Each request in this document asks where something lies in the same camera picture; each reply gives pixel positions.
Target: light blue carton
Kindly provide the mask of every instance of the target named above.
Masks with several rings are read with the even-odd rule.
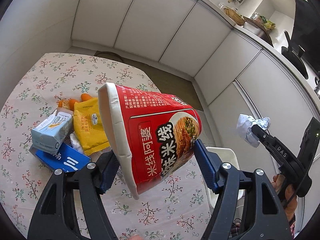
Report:
[[[31,130],[33,147],[57,154],[72,128],[72,115],[72,111],[58,107],[46,120]]]

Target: yellow plastic bag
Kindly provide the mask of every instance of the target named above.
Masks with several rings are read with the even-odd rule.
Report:
[[[85,155],[89,156],[110,146],[102,126],[98,98],[75,103],[73,126]]]

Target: table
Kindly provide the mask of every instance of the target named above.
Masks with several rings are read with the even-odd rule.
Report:
[[[105,82],[159,92],[143,71],[132,66],[87,55],[48,53],[20,80],[0,112],[0,202],[24,236],[52,174],[29,153],[30,130],[53,112],[59,100],[80,99],[81,93],[96,96]],[[79,192],[74,195],[79,227],[88,237]],[[118,176],[101,198],[121,240],[134,234],[144,239],[197,240],[210,218],[194,157],[139,200]]]

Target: human hand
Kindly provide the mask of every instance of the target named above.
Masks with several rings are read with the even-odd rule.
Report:
[[[128,240],[143,240],[141,236],[131,236]]]
[[[276,192],[280,190],[281,185],[284,182],[284,179],[285,177],[282,174],[277,174],[273,176],[273,182],[271,182],[271,184],[273,188],[276,190]],[[288,201],[293,195],[293,193],[294,193],[294,188],[292,184],[290,184],[285,190],[285,193],[284,193],[285,199]],[[293,218],[293,215],[297,206],[298,206],[297,196],[294,196],[293,199],[290,201],[290,203],[287,205],[287,207],[284,209],[284,212],[287,215],[288,221],[290,221]]]

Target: instant noodle cup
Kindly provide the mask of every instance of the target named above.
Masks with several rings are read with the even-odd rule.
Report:
[[[98,98],[103,128],[134,199],[192,157],[201,121],[176,96],[105,83]]]

